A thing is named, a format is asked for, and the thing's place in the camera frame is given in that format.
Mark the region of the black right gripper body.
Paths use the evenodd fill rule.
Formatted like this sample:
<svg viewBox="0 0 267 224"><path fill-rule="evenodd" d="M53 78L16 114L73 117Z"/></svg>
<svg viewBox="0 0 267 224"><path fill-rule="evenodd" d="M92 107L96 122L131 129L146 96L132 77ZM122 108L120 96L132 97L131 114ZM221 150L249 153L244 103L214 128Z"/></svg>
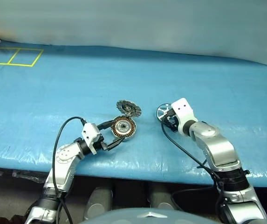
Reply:
<svg viewBox="0 0 267 224"><path fill-rule="evenodd" d="M171 131L178 131L178 119L175 117L175 112L173 109L170 109L164 115L164 125L166 125Z"/></svg>

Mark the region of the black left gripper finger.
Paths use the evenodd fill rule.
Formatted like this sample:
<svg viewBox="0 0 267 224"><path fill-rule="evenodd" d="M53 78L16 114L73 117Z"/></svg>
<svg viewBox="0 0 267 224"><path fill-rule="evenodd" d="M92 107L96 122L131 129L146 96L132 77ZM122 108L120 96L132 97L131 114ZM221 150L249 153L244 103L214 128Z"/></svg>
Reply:
<svg viewBox="0 0 267 224"><path fill-rule="evenodd" d="M107 145L107 150L110 151L113 148L117 147L126 137L118 137L114 139L110 144Z"/></svg>
<svg viewBox="0 0 267 224"><path fill-rule="evenodd" d="M97 126L99 130L110 128L113 124L115 124L114 120L105 121Z"/></svg>

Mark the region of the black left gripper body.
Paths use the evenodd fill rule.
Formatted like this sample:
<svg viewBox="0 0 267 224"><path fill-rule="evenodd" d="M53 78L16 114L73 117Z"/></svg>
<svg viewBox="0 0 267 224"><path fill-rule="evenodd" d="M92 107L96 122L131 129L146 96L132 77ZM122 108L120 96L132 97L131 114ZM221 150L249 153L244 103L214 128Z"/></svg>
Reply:
<svg viewBox="0 0 267 224"><path fill-rule="evenodd" d="M100 134L99 137L94 140L93 147L96 151L108 149L108 144L104 142L104 137L102 134Z"/></svg>

